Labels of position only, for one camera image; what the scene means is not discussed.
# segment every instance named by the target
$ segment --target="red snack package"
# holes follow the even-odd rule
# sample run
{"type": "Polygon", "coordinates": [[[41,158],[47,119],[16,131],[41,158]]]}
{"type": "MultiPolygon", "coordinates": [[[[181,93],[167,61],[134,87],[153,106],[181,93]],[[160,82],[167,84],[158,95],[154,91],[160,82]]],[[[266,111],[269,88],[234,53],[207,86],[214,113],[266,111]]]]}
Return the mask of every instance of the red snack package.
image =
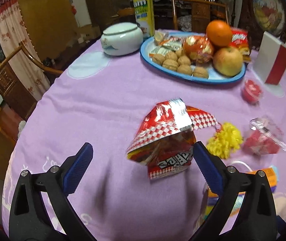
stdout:
{"type": "Polygon", "coordinates": [[[244,62],[251,62],[248,32],[239,28],[231,27],[232,41],[230,46],[235,47],[243,55],[244,62]]]}
{"type": "Polygon", "coordinates": [[[214,116],[186,107],[181,99],[158,103],[141,124],[127,158],[147,165],[151,179],[176,174],[191,164],[193,129],[215,124],[214,116]]]}

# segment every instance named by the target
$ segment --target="framed picture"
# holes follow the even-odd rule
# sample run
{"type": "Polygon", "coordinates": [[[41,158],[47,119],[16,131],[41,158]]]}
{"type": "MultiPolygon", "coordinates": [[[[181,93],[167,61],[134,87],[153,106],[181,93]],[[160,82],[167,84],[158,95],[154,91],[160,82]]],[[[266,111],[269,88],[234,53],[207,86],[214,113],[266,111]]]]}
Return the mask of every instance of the framed picture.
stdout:
{"type": "Polygon", "coordinates": [[[286,29],[285,0],[249,0],[252,19],[273,36],[279,37],[286,29]]]}
{"type": "Polygon", "coordinates": [[[239,28],[249,33],[253,49],[260,48],[263,33],[269,32],[286,41],[285,0],[243,0],[239,28]]]}

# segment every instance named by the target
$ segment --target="purple tablecloth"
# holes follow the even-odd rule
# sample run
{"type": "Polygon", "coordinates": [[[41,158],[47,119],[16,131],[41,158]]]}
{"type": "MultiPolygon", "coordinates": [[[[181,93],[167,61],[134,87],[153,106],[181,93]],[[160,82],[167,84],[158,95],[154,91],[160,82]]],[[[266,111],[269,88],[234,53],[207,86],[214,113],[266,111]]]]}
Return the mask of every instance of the purple tablecloth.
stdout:
{"type": "MultiPolygon", "coordinates": [[[[246,78],[254,79],[251,65],[246,78]]],[[[196,163],[177,175],[150,181],[147,167],[126,159],[126,148],[153,106],[177,97],[214,114],[220,123],[233,123],[242,132],[251,119],[269,115],[284,131],[286,142],[286,75],[281,81],[285,96],[264,91],[257,106],[242,100],[242,85],[203,86],[183,81],[147,65],[139,52],[108,57],[96,42],[56,79],[17,142],[3,191],[5,230],[20,172],[45,172],[90,142],[94,158],[68,199],[97,240],[188,240],[200,215],[205,184],[196,163]]],[[[214,132],[214,128],[204,128],[195,134],[206,143],[214,132]]],[[[272,164],[278,168],[275,199],[278,213],[286,219],[286,153],[256,158],[240,150],[225,163],[234,160],[244,161],[253,170],[272,164]]],[[[62,231],[46,195],[44,201],[54,227],[62,231]]],[[[234,219],[230,218],[225,230],[234,219]]]]}

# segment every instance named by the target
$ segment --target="white ceramic jar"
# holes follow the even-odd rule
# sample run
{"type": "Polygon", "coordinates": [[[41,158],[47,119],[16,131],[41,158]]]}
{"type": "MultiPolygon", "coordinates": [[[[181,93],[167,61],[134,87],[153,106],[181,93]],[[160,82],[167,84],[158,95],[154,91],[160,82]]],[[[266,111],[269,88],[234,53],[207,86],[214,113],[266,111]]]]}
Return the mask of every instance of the white ceramic jar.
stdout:
{"type": "Polygon", "coordinates": [[[108,55],[126,55],[141,47],[143,32],[134,23],[114,24],[104,30],[101,43],[104,52],[108,55]]]}

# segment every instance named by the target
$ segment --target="white cable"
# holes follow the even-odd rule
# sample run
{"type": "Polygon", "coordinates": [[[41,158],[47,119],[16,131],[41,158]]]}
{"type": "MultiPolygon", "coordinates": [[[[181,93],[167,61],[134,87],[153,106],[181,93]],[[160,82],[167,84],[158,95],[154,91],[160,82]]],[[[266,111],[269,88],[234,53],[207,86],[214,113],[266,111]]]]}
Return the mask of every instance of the white cable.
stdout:
{"type": "Polygon", "coordinates": [[[244,163],[243,161],[240,161],[240,160],[235,160],[231,163],[231,165],[233,164],[241,164],[241,165],[244,165],[249,171],[253,171],[246,163],[244,163]]]}

